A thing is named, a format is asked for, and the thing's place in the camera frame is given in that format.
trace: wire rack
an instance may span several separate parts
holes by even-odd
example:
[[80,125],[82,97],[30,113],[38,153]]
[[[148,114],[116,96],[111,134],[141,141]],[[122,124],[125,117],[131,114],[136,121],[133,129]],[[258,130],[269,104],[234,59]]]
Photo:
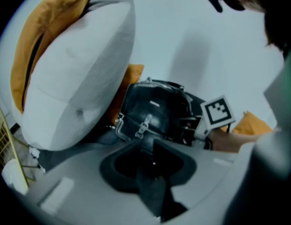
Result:
[[30,180],[30,178],[27,178],[25,176],[25,173],[23,172],[23,168],[24,167],[36,168],[36,167],[24,166],[20,163],[19,156],[15,149],[15,144],[14,144],[15,141],[19,143],[20,145],[24,146],[25,148],[29,149],[29,146],[27,144],[23,143],[22,141],[20,141],[19,139],[17,139],[11,134],[10,129],[8,128],[5,116],[2,110],[0,109],[0,172],[2,172],[7,162],[9,162],[12,159],[15,159],[18,163],[20,173],[28,189],[29,188],[28,180]]

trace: black leather bag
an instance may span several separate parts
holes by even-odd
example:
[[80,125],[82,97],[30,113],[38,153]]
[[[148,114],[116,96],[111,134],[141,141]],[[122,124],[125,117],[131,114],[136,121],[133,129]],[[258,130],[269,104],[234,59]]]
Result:
[[118,116],[116,134],[125,141],[148,134],[191,145],[201,116],[193,113],[192,102],[190,94],[176,83],[147,80],[131,84]]

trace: person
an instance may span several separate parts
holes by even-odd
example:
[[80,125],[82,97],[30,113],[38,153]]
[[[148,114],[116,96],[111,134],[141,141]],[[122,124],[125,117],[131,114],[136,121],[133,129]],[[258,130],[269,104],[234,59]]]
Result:
[[[275,45],[284,58],[291,50],[291,0],[235,0],[245,9],[264,13],[265,33],[268,45]],[[255,142],[260,135],[239,135],[225,133],[220,129],[210,132],[208,138],[213,149],[238,152],[245,143]]]

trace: white card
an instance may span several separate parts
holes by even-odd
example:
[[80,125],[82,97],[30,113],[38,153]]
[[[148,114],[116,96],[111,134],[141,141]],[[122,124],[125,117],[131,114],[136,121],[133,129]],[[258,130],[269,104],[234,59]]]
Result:
[[235,122],[234,114],[225,96],[204,102],[201,104],[201,108],[208,130]]

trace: hair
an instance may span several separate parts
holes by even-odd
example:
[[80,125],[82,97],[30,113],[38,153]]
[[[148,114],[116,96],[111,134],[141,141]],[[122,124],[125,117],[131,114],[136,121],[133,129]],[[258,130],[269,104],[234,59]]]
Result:
[[291,0],[259,0],[266,10],[265,33],[268,45],[275,45],[283,51],[291,47]]

